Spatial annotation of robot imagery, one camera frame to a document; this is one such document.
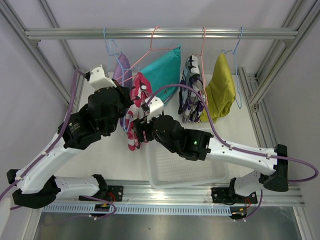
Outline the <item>pink camouflage trousers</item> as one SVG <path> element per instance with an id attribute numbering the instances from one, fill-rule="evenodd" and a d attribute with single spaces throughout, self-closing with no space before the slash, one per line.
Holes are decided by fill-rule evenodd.
<path id="1" fill-rule="evenodd" d="M 130 90 L 130 99 L 133 102 L 124 117 L 124 127 L 127 135 L 127 145 L 130 151 L 135 151 L 140 148 L 140 142 L 137 139 L 137 135 L 134 133 L 134 120 L 142 119 L 145 113 L 142 109 L 142 104 L 153 93 L 151 83 L 141 73 L 138 72 L 132 82 L 132 88 Z"/>

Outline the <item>blue hanger of purple trousers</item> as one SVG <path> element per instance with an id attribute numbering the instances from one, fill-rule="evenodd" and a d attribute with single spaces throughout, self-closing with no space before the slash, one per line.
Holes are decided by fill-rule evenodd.
<path id="1" fill-rule="evenodd" d="M 117 51 L 118 44 L 114 39 L 107 39 L 107 28 L 105 26 L 103 27 L 103 38 L 108 56 L 115 57 L 115 59 L 117 60 L 122 52 Z"/>

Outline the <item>light blue wire hanger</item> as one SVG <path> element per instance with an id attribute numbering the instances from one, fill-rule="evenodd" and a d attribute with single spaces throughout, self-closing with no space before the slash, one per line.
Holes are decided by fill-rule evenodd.
<path id="1" fill-rule="evenodd" d="M 118 45 L 115 40 L 109 40 L 108 44 L 109 56 L 115 58 L 115 68 L 112 78 L 117 80 L 119 85 L 131 90 L 133 86 L 133 72 L 129 59 L 122 51 L 116 51 Z"/>

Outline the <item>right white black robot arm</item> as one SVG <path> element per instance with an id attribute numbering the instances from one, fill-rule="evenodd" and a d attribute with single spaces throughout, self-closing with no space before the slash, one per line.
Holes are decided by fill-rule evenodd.
<path id="1" fill-rule="evenodd" d="M 188 129 L 170 115 L 161 115 L 148 121 L 146 117 L 133 122 L 133 132 L 139 142 L 160 143 L 173 154 L 189 161 L 222 161 L 252 169 L 242 177 L 230 180 L 225 200 L 240 202 L 259 190 L 284 193 L 289 190 L 287 146 L 255 148 L 220 141 L 207 131 Z"/>

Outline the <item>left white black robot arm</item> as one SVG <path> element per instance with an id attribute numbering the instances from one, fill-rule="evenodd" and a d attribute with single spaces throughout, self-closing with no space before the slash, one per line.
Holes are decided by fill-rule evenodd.
<path id="1" fill-rule="evenodd" d="M 114 80 L 88 97 L 78 112 L 68 114 L 53 141 L 30 164 L 7 172 L 8 183 L 16 186 L 13 202 L 19 207 L 40 209 L 57 199 L 86 201 L 107 197 L 109 186 L 100 174 L 87 177 L 58 177 L 55 173 L 91 144 L 116 131 L 119 119 L 133 104 L 130 89 Z"/>

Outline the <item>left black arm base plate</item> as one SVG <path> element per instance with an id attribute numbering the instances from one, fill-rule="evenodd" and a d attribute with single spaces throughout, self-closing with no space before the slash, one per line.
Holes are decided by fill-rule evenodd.
<path id="1" fill-rule="evenodd" d="M 93 212 L 90 215 L 94 218 L 105 217 L 107 215 L 112 215 L 114 213 L 114 204 L 122 202 L 124 187 L 121 185 L 110 185 L 107 190 L 98 191 L 90 197 L 79 196 L 79 201 L 94 201 L 98 202 L 102 200 L 101 203 L 94 205 Z"/>

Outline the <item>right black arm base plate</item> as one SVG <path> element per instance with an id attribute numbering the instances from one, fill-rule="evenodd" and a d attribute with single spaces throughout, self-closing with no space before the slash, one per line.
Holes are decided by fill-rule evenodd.
<path id="1" fill-rule="evenodd" d="M 233 193 L 228 187 L 211 188 L 211 198 L 214 204 L 230 206 L 230 218 L 235 222 L 245 220 L 250 215 L 249 209 L 258 203 L 257 194 L 250 193 L 248 196 Z"/>

